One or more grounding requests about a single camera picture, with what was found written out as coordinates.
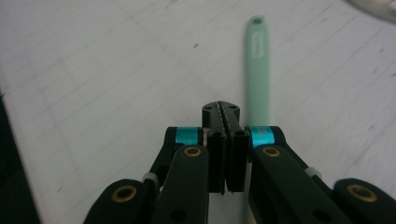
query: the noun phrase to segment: white table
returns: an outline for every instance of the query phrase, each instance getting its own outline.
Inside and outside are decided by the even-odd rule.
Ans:
[[[0,85],[44,223],[81,223],[110,183],[141,179],[168,126],[239,105],[244,34],[265,15],[271,125],[323,174],[396,198],[396,25],[343,1],[0,2]],[[212,195],[209,223],[244,223]]]

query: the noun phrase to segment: brass screw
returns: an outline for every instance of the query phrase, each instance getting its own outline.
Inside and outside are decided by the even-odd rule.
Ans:
[[[184,149],[184,155],[186,155],[188,157],[197,157],[197,156],[201,155],[201,153],[202,153],[202,151],[198,147],[188,147],[188,148]]]
[[[262,153],[269,157],[278,157],[280,156],[280,151],[277,148],[274,147],[265,147],[262,149]]]
[[[349,185],[348,187],[346,187],[346,189],[352,196],[364,202],[374,203],[376,200],[378,200],[376,194],[364,186]]]
[[[126,203],[136,195],[137,190],[132,185],[124,185],[114,190],[112,199],[116,203]]]

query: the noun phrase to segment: black metal bracket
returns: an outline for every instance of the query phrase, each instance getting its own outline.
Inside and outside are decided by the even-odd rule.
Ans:
[[[107,187],[84,223],[207,223],[208,193],[224,193],[225,185],[244,191],[250,161],[257,223],[396,223],[396,202],[387,193],[358,179],[331,190],[280,128],[242,128],[239,107],[226,102],[205,105],[202,113],[202,127],[169,127],[143,181]]]

